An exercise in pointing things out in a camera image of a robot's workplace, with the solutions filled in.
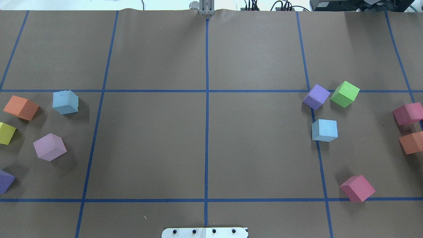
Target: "green cube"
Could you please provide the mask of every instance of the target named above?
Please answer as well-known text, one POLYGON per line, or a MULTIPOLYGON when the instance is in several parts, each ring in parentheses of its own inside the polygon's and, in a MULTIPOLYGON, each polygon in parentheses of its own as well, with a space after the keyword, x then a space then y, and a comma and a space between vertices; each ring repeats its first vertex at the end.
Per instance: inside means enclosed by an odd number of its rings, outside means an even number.
POLYGON ((0 122, 0 144, 9 144, 15 131, 16 128, 0 122))
POLYGON ((355 100, 359 91, 358 87, 344 81, 336 88, 330 100, 346 108, 355 100))

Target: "orange cube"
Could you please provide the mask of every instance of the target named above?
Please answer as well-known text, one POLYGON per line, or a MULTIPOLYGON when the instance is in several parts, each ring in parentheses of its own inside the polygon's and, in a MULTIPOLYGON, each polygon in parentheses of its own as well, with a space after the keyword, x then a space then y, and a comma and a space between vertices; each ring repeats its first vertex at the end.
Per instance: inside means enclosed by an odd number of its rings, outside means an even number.
POLYGON ((32 120, 39 106, 28 99, 12 96, 3 111, 25 120, 32 120))
POLYGON ((407 155, 423 151, 423 131, 412 133, 399 138, 407 155))

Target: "pink cube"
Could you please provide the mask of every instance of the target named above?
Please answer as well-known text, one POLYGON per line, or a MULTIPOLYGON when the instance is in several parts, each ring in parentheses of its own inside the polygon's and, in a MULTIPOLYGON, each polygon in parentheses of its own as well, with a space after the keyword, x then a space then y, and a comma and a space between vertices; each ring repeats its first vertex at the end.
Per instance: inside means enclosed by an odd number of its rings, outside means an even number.
POLYGON ((393 111, 398 125, 406 125, 423 120, 423 108, 420 102, 405 104, 393 111))
POLYGON ((362 175, 352 176, 340 188, 351 202, 364 202, 376 190, 362 175))

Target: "lavender cube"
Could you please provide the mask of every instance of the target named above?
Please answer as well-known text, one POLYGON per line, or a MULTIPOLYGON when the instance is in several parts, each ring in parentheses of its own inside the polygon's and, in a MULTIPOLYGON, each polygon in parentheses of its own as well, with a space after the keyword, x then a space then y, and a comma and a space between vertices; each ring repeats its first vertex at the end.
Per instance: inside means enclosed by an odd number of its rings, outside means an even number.
POLYGON ((323 105, 323 103, 329 97, 329 94, 330 92, 328 90, 324 89, 319 84, 316 84, 310 90, 310 92, 308 92, 307 96, 302 102, 310 106, 312 109, 317 110, 320 106, 323 105))
POLYGON ((52 161, 67 152, 62 138, 53 133, 35 141, 35 151, 40 159, 52 161))

